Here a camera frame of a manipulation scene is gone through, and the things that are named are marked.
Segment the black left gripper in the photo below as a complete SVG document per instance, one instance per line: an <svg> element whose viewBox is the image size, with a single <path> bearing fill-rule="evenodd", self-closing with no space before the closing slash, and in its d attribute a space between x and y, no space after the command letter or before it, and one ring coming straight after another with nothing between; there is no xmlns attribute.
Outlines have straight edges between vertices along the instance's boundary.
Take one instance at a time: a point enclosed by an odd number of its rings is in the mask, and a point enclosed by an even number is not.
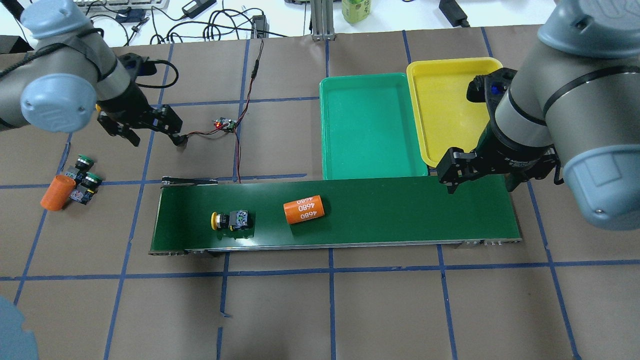
<svg viewBox="0 0 640 360"><path fill-rule="evenodd" d="M141 141L135 129L164 133L174 146L183 147L186 134L180 133L183 121L178 114L167 104L152 107L142 88L151 89L153 85L137 83L140 76L155 75L157 65L173 69L174 80L167 85L155 85L154 89L166 89L178 82L178 68L168 60L150 59L134 53L119 55L112 73L98 83L103 93L96 103L97 121L108 135L126 139L135 147Z"/></svg>

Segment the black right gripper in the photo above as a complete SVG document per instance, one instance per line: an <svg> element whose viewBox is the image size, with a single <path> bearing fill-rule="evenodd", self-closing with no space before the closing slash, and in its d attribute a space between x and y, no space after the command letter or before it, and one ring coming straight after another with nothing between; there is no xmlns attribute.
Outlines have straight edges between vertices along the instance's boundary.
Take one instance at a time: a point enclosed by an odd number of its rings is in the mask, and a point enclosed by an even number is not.
<svg viewBox="0 0 640 360"><path fill-rule="evenodd" d="M437 164L438 181L448 194L462 183L493 174L504 176L509 193L549 174L554 184L562 183L562 164L546 122L526 113L514 100L511 84L516 73L503 67L469 82L466 98L486 105L489 122L473 150L452 146Z"/></svg>

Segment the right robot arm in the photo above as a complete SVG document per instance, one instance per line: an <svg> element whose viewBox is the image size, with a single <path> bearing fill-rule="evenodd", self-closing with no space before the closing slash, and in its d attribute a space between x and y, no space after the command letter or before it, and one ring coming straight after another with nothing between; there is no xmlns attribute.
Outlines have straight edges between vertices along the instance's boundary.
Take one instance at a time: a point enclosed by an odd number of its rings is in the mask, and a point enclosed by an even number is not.
<svg viewBox="0 0 640 360"><path fill-rule="evenodd" d="M476 75L466 98L489 121L470 152L436 166L450 194L505 175L508 191L554 172L585 220L610 231L640 223L639 2L562 0L519 70Z"/></svg>

